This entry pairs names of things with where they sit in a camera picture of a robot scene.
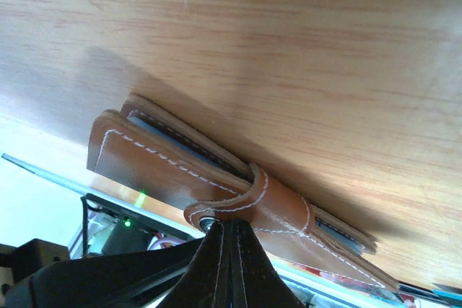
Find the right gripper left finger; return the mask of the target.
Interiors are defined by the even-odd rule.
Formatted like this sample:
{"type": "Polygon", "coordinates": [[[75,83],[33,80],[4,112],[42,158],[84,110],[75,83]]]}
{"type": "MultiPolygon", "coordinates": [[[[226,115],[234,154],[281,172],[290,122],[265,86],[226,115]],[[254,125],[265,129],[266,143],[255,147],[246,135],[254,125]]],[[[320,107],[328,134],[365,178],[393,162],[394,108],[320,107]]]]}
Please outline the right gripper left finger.
{"type": "Polygon", "coordinates": [[[231,223],[216,221],[160,307],[229,307],[231,223]]]}

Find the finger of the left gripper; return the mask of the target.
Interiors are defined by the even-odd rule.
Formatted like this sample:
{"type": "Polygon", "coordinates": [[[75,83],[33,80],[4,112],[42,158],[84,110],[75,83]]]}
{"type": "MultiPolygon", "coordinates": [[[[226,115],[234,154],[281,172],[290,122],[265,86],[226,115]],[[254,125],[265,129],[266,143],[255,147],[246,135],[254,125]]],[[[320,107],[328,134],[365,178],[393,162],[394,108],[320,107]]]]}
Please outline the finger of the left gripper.
{"type": "Polygon", "coordinates": [[[6,255],[6,305],[146,307],[179,282],[200,244],[72,260],[66,247],[32,239],[6,255]]]}

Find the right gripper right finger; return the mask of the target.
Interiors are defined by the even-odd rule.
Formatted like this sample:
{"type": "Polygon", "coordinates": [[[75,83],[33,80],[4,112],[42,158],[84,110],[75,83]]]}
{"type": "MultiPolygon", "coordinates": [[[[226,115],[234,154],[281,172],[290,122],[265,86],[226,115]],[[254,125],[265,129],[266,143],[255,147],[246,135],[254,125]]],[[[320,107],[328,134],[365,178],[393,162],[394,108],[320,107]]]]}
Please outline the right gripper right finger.
{"type": "Polygon", "coordinates": [[[250,224],[234,220],[231,231],[231,306],[304,307],[275,271],[250,224]]]}

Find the brown leather card holder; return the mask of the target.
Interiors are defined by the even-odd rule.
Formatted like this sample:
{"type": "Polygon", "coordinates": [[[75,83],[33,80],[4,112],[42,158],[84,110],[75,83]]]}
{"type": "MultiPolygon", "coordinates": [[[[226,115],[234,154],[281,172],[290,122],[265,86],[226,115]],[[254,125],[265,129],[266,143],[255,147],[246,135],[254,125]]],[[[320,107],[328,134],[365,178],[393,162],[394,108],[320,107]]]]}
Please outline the brown leather card holder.
{"type": "Polygon", "coordinates": [[[374,239],[245,163],[152,101],[132,94],[95,118],[87,167],[206,220],[242,219],[272,255],[331,278],[396,291],[398,281],[365,259],[374,239]]]}

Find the teal card bottom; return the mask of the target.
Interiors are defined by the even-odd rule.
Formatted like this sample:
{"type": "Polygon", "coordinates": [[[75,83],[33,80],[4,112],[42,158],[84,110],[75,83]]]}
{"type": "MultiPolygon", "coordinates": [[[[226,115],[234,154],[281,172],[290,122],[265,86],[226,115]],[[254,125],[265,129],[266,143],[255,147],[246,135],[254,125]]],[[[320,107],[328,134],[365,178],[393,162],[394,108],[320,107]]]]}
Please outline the teal card bottom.
{"type": "Polygon", "coordinates": [[[432,292],[452,306],[460,307],[462,304],[461,293],[442,291],[437,289],[433,289],[432,292]]]}

